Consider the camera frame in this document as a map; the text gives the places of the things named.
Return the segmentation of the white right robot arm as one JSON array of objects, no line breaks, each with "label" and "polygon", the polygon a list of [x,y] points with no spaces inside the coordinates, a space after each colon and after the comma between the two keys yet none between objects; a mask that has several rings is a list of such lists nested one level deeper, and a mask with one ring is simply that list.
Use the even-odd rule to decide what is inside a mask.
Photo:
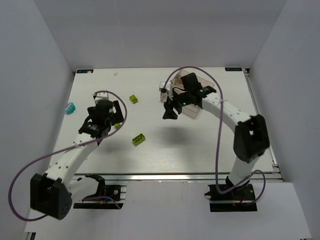
[{"label": "white right robot arm", "polygon": [[176,120],[184,107],[195,105],[219,119],[219,125],[226,125],[234,133],[233,151],[235,161],[226,182],[231,186],[244,185],[251,175],[253,167],[270,147],[270,139],[265,118],[249,115],[229,102],[211,85],[203,85],[195,73],[181,77],[183,88],[162,81],[159,91],[167,95],[163,106],[163,119]]}]

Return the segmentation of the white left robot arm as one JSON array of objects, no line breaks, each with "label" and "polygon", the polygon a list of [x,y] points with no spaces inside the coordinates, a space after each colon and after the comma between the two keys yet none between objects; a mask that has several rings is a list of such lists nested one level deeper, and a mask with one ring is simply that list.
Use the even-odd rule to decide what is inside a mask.
[{"label": "white left robot arm", "polygon": [[58,220],[64,219],[76,202],[99,201],[107,196],[102,176],[87,173],[75,182],[72,178],[109,135],[112,126],[124,121],[124,116],[117,100],[98,100],[87,111],[88,117],[78,130],[73,149],[64,151],[54,165],[30,180],[30,207]]}]

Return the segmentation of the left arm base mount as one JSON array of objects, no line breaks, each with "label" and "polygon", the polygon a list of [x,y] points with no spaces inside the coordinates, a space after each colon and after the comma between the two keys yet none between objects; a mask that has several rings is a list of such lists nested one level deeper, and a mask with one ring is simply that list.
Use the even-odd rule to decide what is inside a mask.
[{"label": "left arm base mount", "polygon": [[100,175],[89,173],[79,177],[75,184],[79,201],[72,201],[74,209],[120,210],[124,205],[127,186],[122,183],[109,182]]}]

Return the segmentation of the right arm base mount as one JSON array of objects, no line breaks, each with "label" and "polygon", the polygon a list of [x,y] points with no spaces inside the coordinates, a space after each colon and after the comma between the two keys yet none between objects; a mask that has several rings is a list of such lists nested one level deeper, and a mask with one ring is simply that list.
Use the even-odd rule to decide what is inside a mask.
[{"label": "right arm base mount", "polygon": [[252,184],[240,189],[236,193],[228,192],[219,194],[214,184],[208,185],[208,192],[204,197],[209,200],[209,207],[212,213],[232,212],[257,212],[255,191]]}]

